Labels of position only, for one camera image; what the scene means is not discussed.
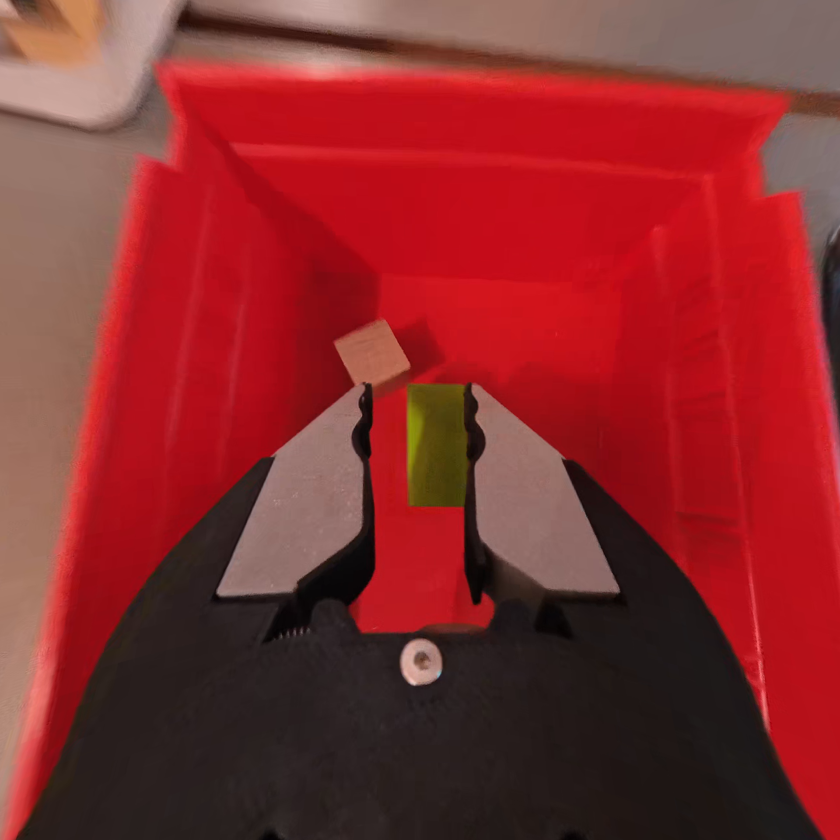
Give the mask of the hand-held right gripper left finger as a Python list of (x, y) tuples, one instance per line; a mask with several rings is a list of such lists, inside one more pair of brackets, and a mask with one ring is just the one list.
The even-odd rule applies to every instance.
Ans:
[(356, 385), (276, 451), (218, 597), (360, 596), (375, 570), (373, 407), (372, 385)]

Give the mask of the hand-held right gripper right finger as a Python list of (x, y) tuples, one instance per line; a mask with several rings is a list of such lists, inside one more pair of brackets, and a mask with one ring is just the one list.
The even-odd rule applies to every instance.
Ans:
[(476, 383), (464, 390), (470, 600), (613, 601), (620, 586), (562, 454)]

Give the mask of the lime green long block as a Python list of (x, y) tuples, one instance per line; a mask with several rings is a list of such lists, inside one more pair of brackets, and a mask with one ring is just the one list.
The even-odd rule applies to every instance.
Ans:
[(466, 500), (465, 387), (412, 383), (406, 391), (408, 504), (462, 508)]

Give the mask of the natural wooden cube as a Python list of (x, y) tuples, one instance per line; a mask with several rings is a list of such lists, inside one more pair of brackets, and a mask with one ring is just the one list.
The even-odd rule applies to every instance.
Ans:
[(375, 396), (405, 384), (412, 366), (389, 323), (377, 319), (333, 342), (354, 385), (370, 385)]

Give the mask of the red plastic bin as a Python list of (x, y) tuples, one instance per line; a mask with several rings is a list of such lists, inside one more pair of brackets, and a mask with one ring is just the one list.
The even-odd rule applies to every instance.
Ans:
[[(838, 422), (778, 94), (168, 64), (3, 838), (838, 838)], [(386, 320), (375, 567), (217, 587)], [(613, 601), (475, 605), (406, 391), (564, 460)]]

